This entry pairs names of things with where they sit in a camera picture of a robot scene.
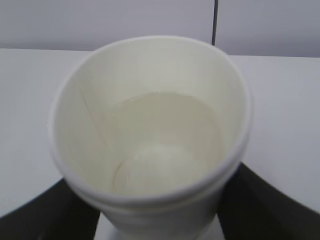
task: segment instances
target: gray wall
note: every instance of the gray wall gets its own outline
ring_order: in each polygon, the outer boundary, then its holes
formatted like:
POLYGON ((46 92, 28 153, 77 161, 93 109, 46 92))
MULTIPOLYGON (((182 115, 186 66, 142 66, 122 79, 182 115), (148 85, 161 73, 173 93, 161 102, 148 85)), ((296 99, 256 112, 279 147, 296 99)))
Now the gray wall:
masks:
MULTIPOLYGON (((210 42, 214 0, 1 0, 0 48, 94 50, 142 35, 210 42)), ((220 0, 233 55, 320 57, 320 0, 220 0)))

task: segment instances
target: white table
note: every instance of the white table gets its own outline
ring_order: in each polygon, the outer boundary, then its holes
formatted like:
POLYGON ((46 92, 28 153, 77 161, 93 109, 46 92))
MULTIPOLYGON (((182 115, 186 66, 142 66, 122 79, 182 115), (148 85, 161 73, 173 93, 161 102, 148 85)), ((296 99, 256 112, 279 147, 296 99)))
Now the white table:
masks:
MULTIPOLYGON (((88 52, 0 49, 0 216, 57 182, 47 142, 54 93, 88 52)), ((232 56, 254 97, 244 163, 320 213, 320 58, 232 56)))

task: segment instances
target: water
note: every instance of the water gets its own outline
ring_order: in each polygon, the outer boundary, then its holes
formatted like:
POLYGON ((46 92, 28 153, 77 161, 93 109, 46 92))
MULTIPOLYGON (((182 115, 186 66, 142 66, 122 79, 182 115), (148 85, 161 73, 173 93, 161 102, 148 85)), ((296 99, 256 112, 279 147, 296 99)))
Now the water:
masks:
POLYGON ((107 148, 120 160, 112 180, 117 194, 173 192, 224 158, 214 111, 190 96, 157 92, 128 99, 111 109, 108 124, 107 148))

